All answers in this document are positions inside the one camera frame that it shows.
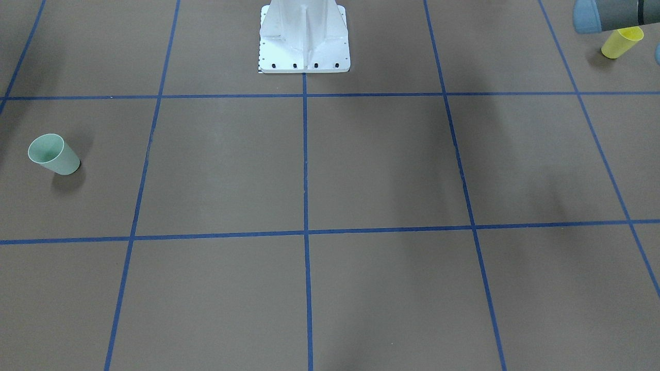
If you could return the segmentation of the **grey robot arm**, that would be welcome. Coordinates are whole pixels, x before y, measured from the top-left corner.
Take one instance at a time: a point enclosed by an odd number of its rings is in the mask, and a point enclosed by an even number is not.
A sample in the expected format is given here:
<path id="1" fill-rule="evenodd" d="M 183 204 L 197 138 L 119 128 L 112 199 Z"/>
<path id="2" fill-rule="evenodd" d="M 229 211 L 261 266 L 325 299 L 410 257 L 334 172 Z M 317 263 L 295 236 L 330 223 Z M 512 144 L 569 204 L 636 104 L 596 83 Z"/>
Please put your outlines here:
<path id="1" fill-rule="evenodd" d="M 573 28 L 580 35 L 659 22 L 659 1 L 575 1 Z"/>

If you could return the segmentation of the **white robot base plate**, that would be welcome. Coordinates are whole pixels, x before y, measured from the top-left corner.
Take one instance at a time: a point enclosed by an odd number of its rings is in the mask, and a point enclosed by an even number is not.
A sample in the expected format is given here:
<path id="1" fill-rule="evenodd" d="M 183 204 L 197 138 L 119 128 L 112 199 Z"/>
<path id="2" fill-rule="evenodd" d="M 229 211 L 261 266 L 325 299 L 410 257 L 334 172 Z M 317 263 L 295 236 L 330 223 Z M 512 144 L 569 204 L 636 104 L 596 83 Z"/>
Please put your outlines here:
<path id="1" fill-rule="evenodd" d="M 328 74 L 351 69 L 344 6 L 335 1 L 271 1 L 260 15 L 260 73 Z"/>

